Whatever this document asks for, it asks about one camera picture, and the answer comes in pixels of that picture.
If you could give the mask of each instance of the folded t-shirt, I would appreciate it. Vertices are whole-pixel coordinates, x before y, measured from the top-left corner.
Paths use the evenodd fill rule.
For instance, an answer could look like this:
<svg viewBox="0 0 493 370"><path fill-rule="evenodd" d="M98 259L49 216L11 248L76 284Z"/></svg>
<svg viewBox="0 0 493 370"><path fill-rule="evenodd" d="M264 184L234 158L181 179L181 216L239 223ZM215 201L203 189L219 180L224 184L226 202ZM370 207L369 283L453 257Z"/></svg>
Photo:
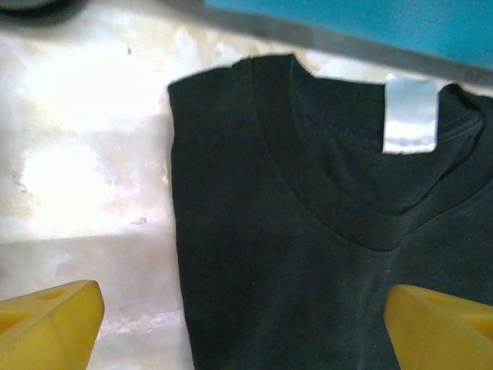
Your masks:
<svg viewBox="0 0 493 370"><path fill-rule="evenodd" d="M384 87L292 55L169 87L197 369L398 369L394 284L493 304L493 100L440 92L433 153L383 154Z"/></svg>

